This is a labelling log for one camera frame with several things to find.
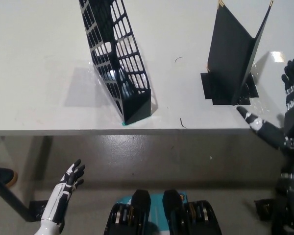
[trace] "black document holder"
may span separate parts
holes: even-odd
[[[206,99],[213,105],[250,104],[258,97],[250,73],[273,1],[255,38],[252,38],[222,0],[219,0],[207,63],[201,74]]]
[[[151,115],[151,89],[123,0],[79,0],[88,45],[126,125]]]

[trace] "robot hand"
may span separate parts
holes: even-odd
[[[294,59],[288,62],[284,70],[282,81],[285,84],[287,111],[283,131],[249,113],[245,108],[237,107],[250,128],[269,145],[281,150],[285,156],[281,177],[276,186],[271,228],[273,235],[292,234],[285,230],[285,226],[294,232]]]
[[[78,167],[77,160],[65,172],[60,182],[54,187],[41,218],[41,227],[35,235],[59,235],[64,228],[64,217],[70,197],[84,180],[79,179],[84,174],[85,165]]]
[[[282,80],[285,84],[287,111],[284,119],[284,131],[271,123],[249,113],[238,106],[237,110],[245,118],[250,128],[265,142],[288,155],[294,155],[294,59],[285,67]]]

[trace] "gray floor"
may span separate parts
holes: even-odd
[[[65,235],[102,234],[114,202],[137,188],[186,190],[190,201],[209,200],[223,234],[268,234],[253,200],[270,197],[282,156],[246,135],[6,137],[0,166],[19,173],[12,190],[25,203],[48,199],[68,166],[86,164],[85,184],[73,195]],[[0,234],[31,235],[0,198]]]

